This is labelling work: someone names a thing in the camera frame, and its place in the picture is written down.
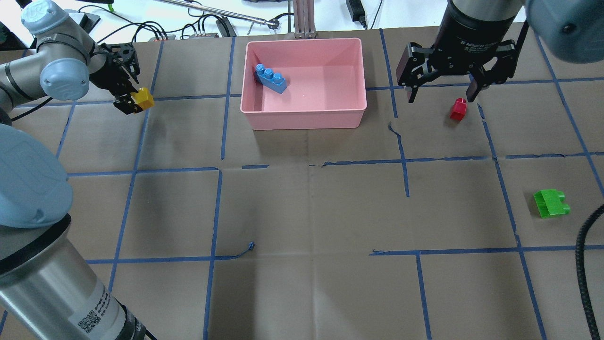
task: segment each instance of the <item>screw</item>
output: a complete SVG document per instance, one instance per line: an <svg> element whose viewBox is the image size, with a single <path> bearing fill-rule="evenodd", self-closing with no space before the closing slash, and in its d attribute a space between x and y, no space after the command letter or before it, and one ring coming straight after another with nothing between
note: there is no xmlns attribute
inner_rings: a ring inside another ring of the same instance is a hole
<svg viewBox="0 0 604 340"><path fill-rule="evenodd" d="M577 28L577 25L575 25L575 24L567 24L566 26L564 26L562 31L564 33L572 33L576 28Z"/></svg>

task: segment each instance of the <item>green block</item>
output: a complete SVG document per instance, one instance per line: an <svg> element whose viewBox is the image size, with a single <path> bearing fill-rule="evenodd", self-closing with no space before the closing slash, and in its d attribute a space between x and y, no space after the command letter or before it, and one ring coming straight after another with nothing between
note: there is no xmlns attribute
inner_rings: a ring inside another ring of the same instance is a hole
<svg viewBox="0 0 604 340"><path fill-rule="evenodd" d="M540 190L533 197L541 218L557 217L570 213L568 204L563 203L566 196L562 191L555 189Z"/></svg>

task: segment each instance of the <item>red toy block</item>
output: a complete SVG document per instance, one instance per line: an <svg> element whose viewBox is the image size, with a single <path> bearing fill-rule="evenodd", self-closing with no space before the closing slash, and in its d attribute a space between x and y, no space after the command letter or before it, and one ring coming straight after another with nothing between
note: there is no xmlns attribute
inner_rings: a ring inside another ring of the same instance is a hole
<svg viewBox="0 0 604 340"><path fill-rule="evenodd" d="M462 120L466 116L467 102L464 98L458 98L451 109L451 119Z"/></svg>

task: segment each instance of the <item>pink bin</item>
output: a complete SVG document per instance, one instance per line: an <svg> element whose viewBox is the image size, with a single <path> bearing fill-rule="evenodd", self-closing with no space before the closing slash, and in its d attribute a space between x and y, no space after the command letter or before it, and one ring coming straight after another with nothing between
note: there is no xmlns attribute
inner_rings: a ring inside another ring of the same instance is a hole
<svg viewBox="0 0 604 340"><path fill-rule="evenodd" d="M283 94L255 80L257 64L285 77ZM356 128L366 108L360 39L248 43L241 112L252 129Z"/></svg>

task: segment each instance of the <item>blue toy block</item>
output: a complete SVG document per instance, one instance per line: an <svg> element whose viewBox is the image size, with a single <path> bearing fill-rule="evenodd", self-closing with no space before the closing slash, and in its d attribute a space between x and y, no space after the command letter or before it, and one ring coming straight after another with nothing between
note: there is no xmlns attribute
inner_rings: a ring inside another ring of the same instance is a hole
<svg viewBox="0 0 604 340"><path fill-rule="evenodd" d="M265 68L262 64L256 65L254 76L256 81L279 94L283 93L288 87L288 83L281 73L274 73L272 69Z"/></svg>

